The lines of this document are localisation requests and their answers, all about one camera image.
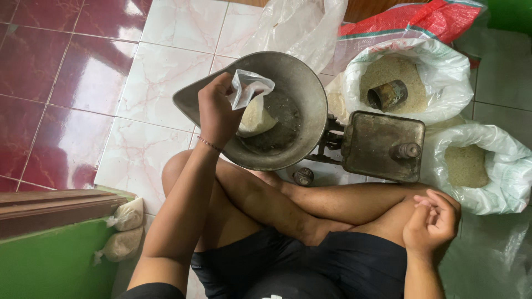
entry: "bracelet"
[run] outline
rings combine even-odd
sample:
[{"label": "bracelet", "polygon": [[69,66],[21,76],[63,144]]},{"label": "bracelet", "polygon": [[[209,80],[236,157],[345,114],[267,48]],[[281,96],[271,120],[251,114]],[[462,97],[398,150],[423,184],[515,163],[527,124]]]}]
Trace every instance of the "bracelet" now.
[{"label": "bracelet", "polygon": [[217,147],[216,147],[216,146],[214,146],[213,144],[211,144],[211,143],[207,142],[207,140],[205,140],[205,139],[201,138],[201,136],[199,136],[199,135],[198,135],[198,139],[199,139],[199,140],[201,140],[201,141],[202,141],[203,143],[205,143],[206,145],[209,145],[209,146],[211,146],[211,147],[212,147],[213,149],[217,150],[218,152],[220,152],[220,153],[222,152],[222,149],[220,149],[220,148],[217,148]]}]

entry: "hand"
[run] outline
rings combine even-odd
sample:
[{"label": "hand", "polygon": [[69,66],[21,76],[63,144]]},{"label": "hand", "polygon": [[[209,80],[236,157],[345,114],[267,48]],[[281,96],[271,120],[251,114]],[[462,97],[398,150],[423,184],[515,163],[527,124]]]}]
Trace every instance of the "hand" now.
[{"label": "hand", "polygon": [[456,236],[460,204],[449,195],[427,190],[428,196],[414,196],[418,203],[403,230],[408,255],[432,262],[434,251]]},{"label": "hand", "polygon": [[244,109],[231,110],[226,95],[231,91],[232,76],[223,73],[198,92],[201,136],[218,148],[223,148],[235,135]]}]

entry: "rice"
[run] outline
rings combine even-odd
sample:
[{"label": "rice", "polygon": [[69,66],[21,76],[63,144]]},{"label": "rice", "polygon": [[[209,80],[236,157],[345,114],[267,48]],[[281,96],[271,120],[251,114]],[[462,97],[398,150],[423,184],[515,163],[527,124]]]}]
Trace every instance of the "rice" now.
[{"label": "rice", "polygon": [[474,144],[466,147],[448,147],[445,151],[445,162],[451,185],[470,188],[486,186],[489,177],[484,167],[484,156],[485,150]]},{"label": "rice", "polygon": [[383,112],[404,114],[425,111],[428,106],[427,96],[418,69],[410,60],[400,57],[384,56],[368,66],[360,80],[360,101],[370,106],[368,90],[397,79],[405,83],[408,97],[403,103],[389,107]]}]

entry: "green wall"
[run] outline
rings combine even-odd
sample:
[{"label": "green wall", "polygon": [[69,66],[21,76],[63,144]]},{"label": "green wall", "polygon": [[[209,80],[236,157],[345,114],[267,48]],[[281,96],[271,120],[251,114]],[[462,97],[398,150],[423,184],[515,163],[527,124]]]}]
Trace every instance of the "green wall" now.
[{"label": "green wall", "polygon": [[532,0],[487,0],[487,2],[491,12],[488,24],[490,28],[532,35]]},{"label": "green wall", "polygon": [[118,263],[96,250],[116,232],[105,218],[0,240],[2,298],[110,298]]}]

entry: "old weighing scale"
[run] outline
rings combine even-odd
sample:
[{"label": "old weighing scale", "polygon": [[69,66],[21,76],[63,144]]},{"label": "old weighing scale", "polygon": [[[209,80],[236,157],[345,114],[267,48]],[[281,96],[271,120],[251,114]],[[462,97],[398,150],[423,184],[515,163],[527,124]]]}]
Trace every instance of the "old weighing scale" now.
[{"label": "old weighing scale", "polygon": [[[236,69],[252,71],[275,82],[273,92],[264,97],[264,108],[278,123],[254,137],[233,137],[224,148],[224,155],[233,163],[251,170],[275,171],[309,159],[342,165],[347,172],[365,176],[418,181],[425,136],[423,122],[355,111],[349,124],[342,126],[328,114],[327,97],[318,77],[305,63],[285,53],[244,56],[176,92],[174,104],[201,127],[198,91],[218,75],[234,74]],[[317,154],[311,154],[316,146]],[[326,156],[325,147],[340,149],[342,161]],[[305,170],[298,173],[304,178]],[[307,185],[305,178],[302,185]]]}]

